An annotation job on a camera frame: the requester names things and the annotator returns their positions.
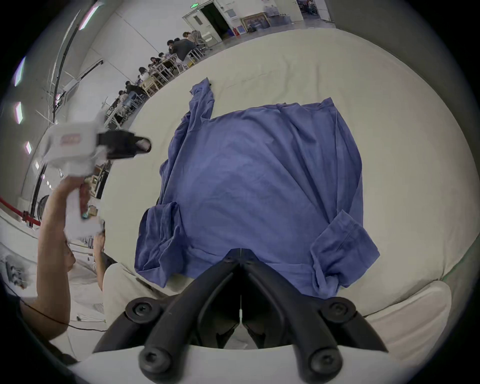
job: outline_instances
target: floor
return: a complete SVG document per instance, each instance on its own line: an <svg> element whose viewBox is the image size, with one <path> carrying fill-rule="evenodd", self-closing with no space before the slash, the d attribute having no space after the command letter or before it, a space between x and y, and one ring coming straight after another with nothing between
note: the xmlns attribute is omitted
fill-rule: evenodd
<svg viewBox="0 0 480 384"><path fill-rule="evenodd" d="M207 54L208 56L215 55L218 52L221 52L227 48L234 47L245 41L256 39L257 37L262 37L265 35L270 35L272 33L290 31L292 29L309 29L309 28L335 28L334 23L328 23L319 19L317 16L314 18L306 18L303 21L295 22L287 25L280 25L277 27L270 27L267 29L260 29L253 33L245 33L239 37L230 37L226 40L223 40L221 43L218 43L212 47L211 53Z"/></svg>

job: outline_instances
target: human arm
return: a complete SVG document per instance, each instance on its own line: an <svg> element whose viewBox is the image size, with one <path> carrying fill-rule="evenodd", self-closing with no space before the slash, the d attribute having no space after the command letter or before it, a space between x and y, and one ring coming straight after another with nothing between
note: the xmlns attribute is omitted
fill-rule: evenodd
<svg viewBox="0 0 480 384"><path fill-rule="evenodd" d="M37 297L28 304L31 308L20 303L26 323L47 340L65 332L70 320L70 289L65 262L67 244L63 229L67 196L77 188L80 188L80 208L84 212L89 193L82 177L65 178L48 198L38 237Z"/></svg>
<svg viewBox="0 0 480 384"><path fill-rule="evenodd" d="M103 276L105 275L105 261L102 258L103 247L105 246L105 232L95 235L93 239L93 256L96 263L96 280L100 290L103 291Z"/></svg>

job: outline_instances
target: red rope barrier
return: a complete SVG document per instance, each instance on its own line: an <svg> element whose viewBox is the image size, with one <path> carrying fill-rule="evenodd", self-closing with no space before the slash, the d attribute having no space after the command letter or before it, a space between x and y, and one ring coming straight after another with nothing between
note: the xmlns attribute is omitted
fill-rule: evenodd
<svg viewBox="0 0 480 384"><path fill-rule="evenodd" d="M38 220L35 220L33 217L31 217L27 211L20 211L19 209L15 208L13 205L8 204L5 200L3 200L0 197L0 203L2 203L4 206L6 206L8 209L11 211L15 212L18 216L22 218L23 221L28 221L32 224L40 226L40 222Z"/></svg>

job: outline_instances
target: person's leg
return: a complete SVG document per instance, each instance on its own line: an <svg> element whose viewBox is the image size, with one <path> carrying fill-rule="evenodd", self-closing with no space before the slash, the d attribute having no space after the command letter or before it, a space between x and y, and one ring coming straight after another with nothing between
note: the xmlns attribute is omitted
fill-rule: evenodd
<svg viewBox="0 0 480 384"><path fill-rule="evenodd" d="M103 278L103 308L107 326L112 325L133 299L139 297L159 299L163 295L130 273L122 264L110 265Z"/></svg>

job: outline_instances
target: ceiling light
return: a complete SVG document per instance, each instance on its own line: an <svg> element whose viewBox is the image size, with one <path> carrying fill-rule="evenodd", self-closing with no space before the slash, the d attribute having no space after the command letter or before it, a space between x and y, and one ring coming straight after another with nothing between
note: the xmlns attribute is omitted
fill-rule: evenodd
<svg viewBox="0 0 480 384"><path fill-rule="evenodd" d="M30 145L29 141L25 143L25 150L28 152L28 154L32 153L32 146Z"/></svg>
<svg viewBox="0 0 480 384"><path fill-rule="evenodd" d="M13 76L14 86L17 86L18 83L22 80L22 73L24 72L24 64L25 64L25 58L22 59L22 61L18 65L17 70L15 71L15 75Z"/></svg>
<svg viewBox="0 0 480 384"><path fill-rule="evenodd" d="M18 124L20 124L24 119L24 115L22 113L22 103L20 101L15 104L15 118L17 119Z"/></svg>
<svg viewBox="0 0 480 384"><path fill-rule="evenodd" d="M82 20L82 23L80 24L80 27L78 28L80 31L86 27L87 23L88 23L89 20L92 18L93 14L95 13L95 11L97 10L97 8L98 8L100 5L103 5L103 3L97 1L97 2L93 5L93 7L90 8L90 10L88 11L88 13L85 15L84 19Z"/></svg>

